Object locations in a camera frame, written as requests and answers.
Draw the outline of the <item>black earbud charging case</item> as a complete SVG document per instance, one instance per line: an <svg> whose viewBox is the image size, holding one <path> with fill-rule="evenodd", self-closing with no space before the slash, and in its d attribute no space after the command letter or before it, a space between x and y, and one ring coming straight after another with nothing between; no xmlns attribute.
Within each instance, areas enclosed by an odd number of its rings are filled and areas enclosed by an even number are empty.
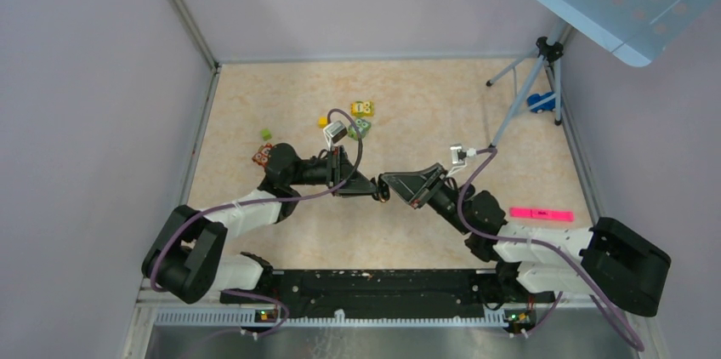
<svg viewBox="0 0 721 359"><path fill-rule="evenodd" d="M373 198L379 202L387 202L390 199L389 186L382 180L379 180L377 182L377 189L376 193L373 195Z"/></svg>

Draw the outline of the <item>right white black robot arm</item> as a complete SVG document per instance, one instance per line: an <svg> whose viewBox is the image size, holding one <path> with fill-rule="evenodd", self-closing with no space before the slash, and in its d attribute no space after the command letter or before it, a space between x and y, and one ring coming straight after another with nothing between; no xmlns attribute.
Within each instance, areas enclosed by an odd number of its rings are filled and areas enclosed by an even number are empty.
<svg viewBox="0 0 721 359"><path fill-rule="evenodd" d="M473 185L462 187L439 164L415 172L381 174L380 182L411 208L432 208L463 234L478 259L514 268L498 278L501 295L529 293L606 297L638 316L657 314L671 257L617 219L590 228L532 227L510 222L499 201Z"/></svg>

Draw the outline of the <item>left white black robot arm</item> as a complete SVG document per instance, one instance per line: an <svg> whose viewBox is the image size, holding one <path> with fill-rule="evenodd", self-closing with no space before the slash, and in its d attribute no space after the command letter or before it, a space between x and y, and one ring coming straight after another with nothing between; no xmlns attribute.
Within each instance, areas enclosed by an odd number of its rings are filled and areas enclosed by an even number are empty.
<svg viewBox="0 0 721 359"><path fill-rule="evenodd" d="M157 292L168 292L194 304L214 289L241 291L252 302L272 292L270 263L255 254L241 253L228 267L220 260L227 240L287 219L303 197L297 185L324 185L336 197L388 195L375 179L368 179L348 159L342 146L303 159L280 143L264 149L265 176L259 186L235 201L205 210L176 207L150 247L141 266Z"/></svg>

